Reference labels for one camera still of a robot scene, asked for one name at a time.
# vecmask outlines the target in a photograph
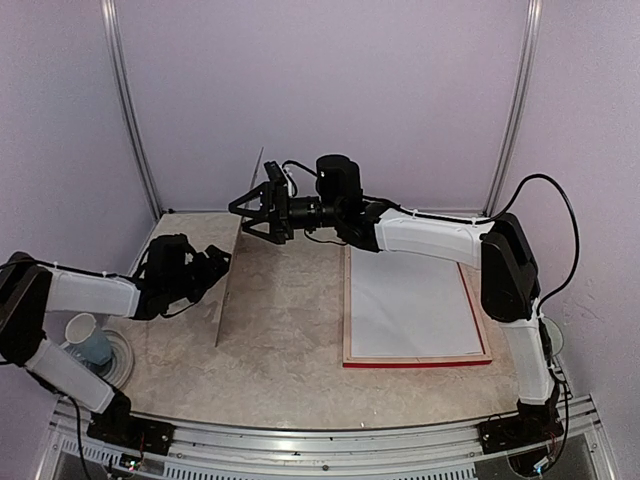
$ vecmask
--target aluminum frame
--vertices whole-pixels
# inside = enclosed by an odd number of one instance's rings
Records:
[[[513,94],[511,110],[507,120],[507,127],[502,145],[500,146],[500,156],[498,165],[493,176],[489,196],[484,206],[483,213],[491,216],[496,213],[500,194],[504,187],[507,177],[509,165],[513,157],[513,150],[520,128],[522,112],[527,98],[529,89],[529,80],[533,69],[533,61],[538,44],[538,33],[540,30],[540,16],[542,13],[542,0],[529,0],[529,9],[527,12],[527,23],[525,26],[524,39],[522,42],[522,51],[520,54],[520,64],[518,66],[518,76],[516,78],[516,88]]]
[[[559,408],[564,419],[564,408]],[[615,480],[611,450],[591,397],[570,400],[569,436],[584,435],[598,480]],[[234,427],[139,414],[173,423],[177,428],[167,457],[147,454],[151,478],[279,478],[323,477],[376,480],[434,475],[475,478],[475,462],[504,456],[484,455],[476,430],[484,419],[422,427],[376,430],[292,431]],[[82,412],[83,430],[89,415]],[[88,460],[106,465],[123,453],[135,454],[83,438]],[[512,450],[515,454],[531,447]],[[38,480],[51,480],[61,453],[77,456],[75,410],[59,402],[50,422],[47,449]],[[449,478],[456,478],[450,473]]]
[[[120,28],[118,26],[118,12],[116,10],[115,0],[101,0],[100,4],[102,7],[102,19],[104,21],[109,55],[111,56],[111,63],[116,80],[116,88],[118,90],[120,106],[122,107],[122,116],[124,118],[129,141],[131,142],[131,147],[133,149],[136,167],[138,169],[145,197],[149,204],[151,214],[157,222],[163,213],[162,204],[160,202],[160,197],[158,196],[158,191],[153,180],[151,168],[149,167],[149,162],[147,161],[147,156],[142,145],[140,129],[138,127],[138,121],[133,108],[129,83],[127,81],[127,69],[124,61],[124,53],[122,51],[122,39],[120,37]]]

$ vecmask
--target wooden board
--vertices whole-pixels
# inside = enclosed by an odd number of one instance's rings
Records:
[[[480,306],[454,262],[347,248],[343,303],[345,367],[491,363]]]

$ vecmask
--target white sheet of paper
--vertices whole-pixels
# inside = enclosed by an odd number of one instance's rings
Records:
[[[353,358],[481,353],[456,262],[351,249]]]

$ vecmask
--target metal rail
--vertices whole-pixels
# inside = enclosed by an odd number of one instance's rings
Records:
[[[564,418],[564,408],[559,410]],[[588,434],[590,438],[599,438],[600,420],[590,397],[570,400],[569,412],[571,437]],[[473,479],[476,478],[473,467],[476,461],[504,455],[483,455],[476,427],[484,419],[362,431],[295,431],[140,416],[169,421],[177,427],[167,457],[145,456],[149,470],[144,475],[149,478],[265,480],[350,476],[399,479],[433,475],[437,480]],[[89,414],[83,411],[83,430],[88,421]],[[60,402],[50,424],[49,456],[59,455],[60,451],[77,455],[75,438],[75,410],[71,404]],[[117,462],[122,453],[136,453],[90,438],[84,438],[83,443],[87,458],[103,465],[109,458]],[[601,448],[598,454],[603,455],[606,451]],[[51,468],[41,469],[41,480],[51,478],[46,476],[48,470]],[[598,478],[614,478],[605,476],[607,471],[607,467],[601,467]]]
[[[162,216],[162,205],[158,196],[158,191],[153,181],[151,168],[147,161],[147,156],[142,146],[142,138],[138,128],[138,121],[131,100],[131,92],[129,91],[129,82],[127,80],[127,69],[124,62],[124,53],[122,51],[122,39],[120,37],[120,28],[118,26],[118,12],[116,11],[115,0],[101,0],[102,19],[104,21],[105,33],[107,36],[107,45],[111,56],[111,63],[116,80],[118,97],[120,106],[122,107],[122,116],[127,128],[127,134],[131,147],[133,148],[136,167],[140,175],[140,181],[144,188],[144,193],[149,204],[149,209],[153,218],[158,221]]]

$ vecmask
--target marble table surface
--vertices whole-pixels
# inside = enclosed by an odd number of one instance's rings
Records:
[[[180,218],[168,227],[167,217]],[[218,221],[174,214],[163,217],[159,228],[182,229],[199,249],[218,244],[216,235],[226,238],[220,229],[237,232],[237,224],[225,220],[223,227]],[[109,321],[135,352],[134,373],[124,389],[134,410],[228,425],[360,429],[515,408],[508,346],[486,316],[490,365],[343,368],[342,247],[299,237],[280,246],[244,234],[237,238],[217,347],[212,318],[221,311],[220,292],[173,319]],[[478,295],[478,272],[467,269],[465,275]]]

